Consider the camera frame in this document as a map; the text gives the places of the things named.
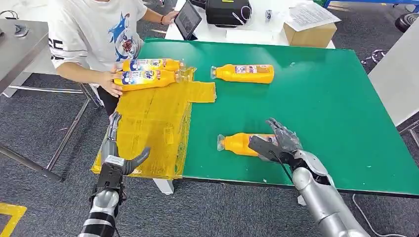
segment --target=tablet screen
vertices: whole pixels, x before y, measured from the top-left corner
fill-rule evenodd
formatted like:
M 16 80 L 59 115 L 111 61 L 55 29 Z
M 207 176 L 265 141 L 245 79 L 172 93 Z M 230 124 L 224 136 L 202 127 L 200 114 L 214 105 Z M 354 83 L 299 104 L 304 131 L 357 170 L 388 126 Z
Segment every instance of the tablet screen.
M 183 39 L 188 40 L 201 20 L 201 16 L 195 10 L 191 2 L 187 0 L 179 14 L 176 16 L 174 23 L 182 34 Z

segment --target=cardboard box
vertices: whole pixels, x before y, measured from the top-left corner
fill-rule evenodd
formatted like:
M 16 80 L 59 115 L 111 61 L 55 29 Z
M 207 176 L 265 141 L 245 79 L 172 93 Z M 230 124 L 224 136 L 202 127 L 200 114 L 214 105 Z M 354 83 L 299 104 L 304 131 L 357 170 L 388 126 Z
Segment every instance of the cardboard box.
M 303 31 L 295 31 L 284 23 L 284 31 L 288 43 L 293 46 L 326 48 L 337 28 L 334 23 L 313 27 Z

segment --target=gray table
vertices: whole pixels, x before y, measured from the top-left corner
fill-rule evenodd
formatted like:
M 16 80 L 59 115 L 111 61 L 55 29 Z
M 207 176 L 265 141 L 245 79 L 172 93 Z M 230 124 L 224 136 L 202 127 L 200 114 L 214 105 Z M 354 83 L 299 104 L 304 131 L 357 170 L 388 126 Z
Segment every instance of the gray table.
M 15 35 L 15 24 L 26 26 L 29 29 L 28 34 L 24 37 L 18 38 Z M 86 95 L 86 100 L 82 108 L 76 115 L 73 123 L 46 168 L 0 144 L 0 155 L 12 158 L 55 181 L 62 181 L 62 177 L 51 172 L 51 170 L 70 139 L 71 134 L 79 123 L 79 120 L 89 102 L 93 101 L 97 107 L 99 106 L 99 103 L 91 96 L 86 87 L 81 83 L 81 90 L 13 86 L 12 83 L 15 78 L 17 78 L 25 70 L 25 68 L 32 63 L 36 56 L 38 56 L 38 54 L 48 46 L 48 25 L 46 22 L 37 21 L 0 20 L 0 32 L 3 32 L 0 36 L 0 93 L 9 87 L 23 90 L 79 93 Z

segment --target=metal table leg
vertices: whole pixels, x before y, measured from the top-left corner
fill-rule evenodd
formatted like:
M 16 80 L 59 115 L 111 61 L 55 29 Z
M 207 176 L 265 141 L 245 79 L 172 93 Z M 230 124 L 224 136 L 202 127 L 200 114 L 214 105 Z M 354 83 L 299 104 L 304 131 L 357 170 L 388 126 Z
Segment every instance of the metal table leg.
M 82 89 L 83 93 L 88 97 L 88 99 L 93 101 L 93 103 L 95 105 L 95 108 L 99 108 L 100 107 L 100 102 L 97 100 L 96 96 L 93 97 L 83 83 L 79 83 L 79 85 L 80 85 L 80 88 Z
M 55 163 L 57 162 L 58 158 L 60 157 L 62 151 L 64 150 L 68 140 L 70 139 L 71 135 L 73 134 L 74 129 L 76 128 L 77 124 L 79 123 L 80 119 L 82 118 L 82 115 L 84 111 L 86 110 L 87 106 L 89 105 L 90 101 L 93 101 L 95 103 L 96 108 L 100 107 L 100 104 L 98 101 L 96 101 L 95 98 L 91 96 L 89 91 L 86 89 L 85 85 L 82 83 L 79 83 L 80 90 L 71 90 L 71 89 L 50 89 L 50 88 L 36 88 L 36 87 L 28 87 L 28 86 L 20 86 L 19 88 L 16 87 L 16 89 L 22 89 L 22 90 L 36 90 L 36 91 L 45 91 L 45 92 L 58 92 L 58 93 L 83 93 L 86 95 L 86 100 L 83 103 L 82 108 L 77 113 L 77 116 L 75 117 L 73 123 L 71 124 L 70 128 L 68 129 L 66 135 L 64 136 L 63 140 L 61 141 L 60 145 L 58 146 L 58 149 L 55 151 L 54 156 L 52 157 L 51 161 L 49 162 L 48 166 L 46 168 L 40 166 L 39 164 L 31 161 L 30 159 L 23 157 L 19 155 L 18 153 L 10 150 L 7 147 L 4 147 L 0 144 L 0 154 L 3 154 L 7 157 L 10 157 L 19 163 L 22 163 L 26 165 L 27 167 L 41 173 L 43 176 L 51 178 L 54 181 L 61 182 L 63 181 L 63 178 L 61 176 L 58 176 L 57 174 L 51 172 L 52 168 L 54 168 Z
M 0 144 L 0 154 L 3 154 L 6 157 L 12 158 L 15 161 L 26 165 L 27 167 L 41 173 L 43 176 L 48 177 L 48 178 L 50 178 L 54 181 L 57 181 L 57 182 L 62 181 L 62 178 L 60 176 L 58 176 L 58 175 L 52 173 L 51 171 L 43 168 L 39 164 L 31 161 L 30 159 L 25 158 L 25 157 L 21 156 L 20 154 L 10 150 L 9 148 L 4 147 L 1 144 Z
M 71 134 L 73 134 L 74 129 L 76 128 L 77 124 L 79 123 L 84 111 L 86 110 L 86 107 L 89 105 L 90 99 L 87 98 L 80 109 L 79 113 L 77 114 L 76 118 L 74 119 L 73 123 L 71 124 L 70 128 L 68 129 L 66 135 L 64 136 L 64 139 L 61 141 L 60 146 L 55 151 L 54 156 L 52 157 L 51 161 L 49 162 L 48 166 L 46 167 L 47 170 L 51 171 L 52 168 L 54 168 L 55 163 L 57 162 L 58 158 L 61 155 L 61 152 L 63 151 L 65 145 L 67 144 L 68 140 L 71 137 Z
M 407 126 L 405 129 L 401 130 L 399 132 L 400 135 L 402 135 L 404 132 L 409 131 L 410 135 L 413 137 L 413 140 L 415 141 L 417 147 L 419 148 L 419 137 L 414 131 L 415 128 L 419 126 L 419 119 Z

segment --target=person's hand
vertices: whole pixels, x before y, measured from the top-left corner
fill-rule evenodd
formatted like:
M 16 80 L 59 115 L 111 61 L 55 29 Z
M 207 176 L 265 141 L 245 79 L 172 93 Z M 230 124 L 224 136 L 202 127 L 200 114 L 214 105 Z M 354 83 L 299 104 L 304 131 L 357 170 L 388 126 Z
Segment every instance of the person's hand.
M 122 86 L 116 85 L 114 79 L 120 78 L 121 75 L 115 69 L 110 72 L 102 72 L 98 84 L 109 94 L 119 98 L 122 95 Z
M 171 11 L 169 12 L 166 16 L 163 17 L 162 19 L 162 24 L 163 25 L 170 25 L 173 21 L 173 19 L 178 15 L 178 11 Z

